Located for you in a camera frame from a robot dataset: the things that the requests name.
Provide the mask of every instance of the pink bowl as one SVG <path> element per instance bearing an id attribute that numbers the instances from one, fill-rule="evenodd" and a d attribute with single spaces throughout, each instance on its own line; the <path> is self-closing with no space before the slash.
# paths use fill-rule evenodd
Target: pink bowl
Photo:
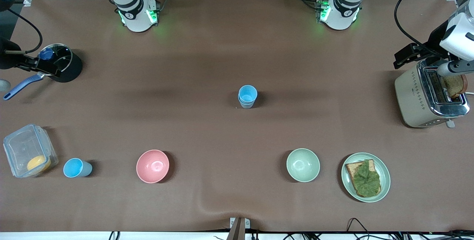
<path id="1" fill-rule="evenodd" d="M 147 184 L 161 181 L 170 169 L 170 161 L 163 151 L 149 150 L 137 161 L 137 175 Z"/>

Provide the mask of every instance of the bread slice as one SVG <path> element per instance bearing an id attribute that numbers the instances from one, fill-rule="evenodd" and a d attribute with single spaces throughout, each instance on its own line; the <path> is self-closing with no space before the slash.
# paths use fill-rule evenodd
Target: bread slice
<path id="1" fill-rule="evenodd" d="M 347 172 L 349 172 L 349 176 L 351 177 L 352 185 L 354 185 L 354 176 L 357 173 L 357 168 L 359 168 L 359 166 L 361 166 L 363 163 L 364 163 L 364 161 L 359 161 L 359 162 L 346 164 L 346 169 L 347 169 Z M 373 159 L 369 159 L 369 171 L 371 171 L 371 172 L 375 171 L 375 164 L 374 164 Z"/>
<path id="2" fill-rule="evenodd" d="M 456 98 L 467 90 L 467 78 L 464 74 L 444 76 L 443 82 L 451 98 Z"/>

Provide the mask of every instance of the green bowl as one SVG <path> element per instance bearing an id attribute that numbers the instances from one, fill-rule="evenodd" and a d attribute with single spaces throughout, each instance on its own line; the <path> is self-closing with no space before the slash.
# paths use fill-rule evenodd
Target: green bowl
<path id="1" fill-rule="evenodd" d="M 349 172 L 347 172 L 346 164 L 364 161 L 365 159 L 374 160 L 375 170 L 380 176 L 381 191 L 377 196 L 372 196 L 372 197 L 359 196 L 357 194 L 356 189 L 352 185 Z M 388 191 L 390 190 L 390 173 L 388 172 L 387 166 L 384 164 L 383 161 L 381 161 L 381 159 L 377 158 L 373 154 L 369 154 L 365 152 L 351 154 L 346 159 L 346 161 L 344 161 L 344 164 L 342 164 L 341 178 L 342 178 L 342 184 L 344 184 L 344 187 L 350 193 L 350 195 L 353 196 L 355 199 L 362 202 L 366 202 L 366 203 L 374 203 L 374 202 L 382 200 L 388 194 Z"/>
<path id="2" fill-rule="evenodd" d="M 286 159 L 286 169 L 293 179 L 306 183 L 320 173 L 320 160 L 309 149 L 295 149 Z"/>

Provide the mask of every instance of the green leaf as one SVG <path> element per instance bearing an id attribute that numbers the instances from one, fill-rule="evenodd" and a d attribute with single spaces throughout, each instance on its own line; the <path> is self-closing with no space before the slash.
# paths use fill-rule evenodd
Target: green leaf
<path id="1" fill-rule="evenodd" d="M 380 176 L 377 172 L 369 171 L 369 161 L 359 166 L 354 176 L 354 188 L 364 197 L 376 196 L 380 188 Z"/>

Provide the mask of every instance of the lemon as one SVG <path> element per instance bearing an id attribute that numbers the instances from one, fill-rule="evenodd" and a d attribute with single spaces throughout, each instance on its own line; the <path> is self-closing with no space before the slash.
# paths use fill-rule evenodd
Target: lemon
<path id="1" fill-rule="evenodd" d="M 43 155 L 36 156 L 28 162 L 27 169 L 31 171 L 32 169 L 43 164 L 45 161 L 46 161 L 46 158 Z M 48 169 L 50 165 L 51 165 L 51 160 L 48 160 L 48 162 L 46 162 L 46 165 L 44 166 L 42 171 L 45 169 Z"/>

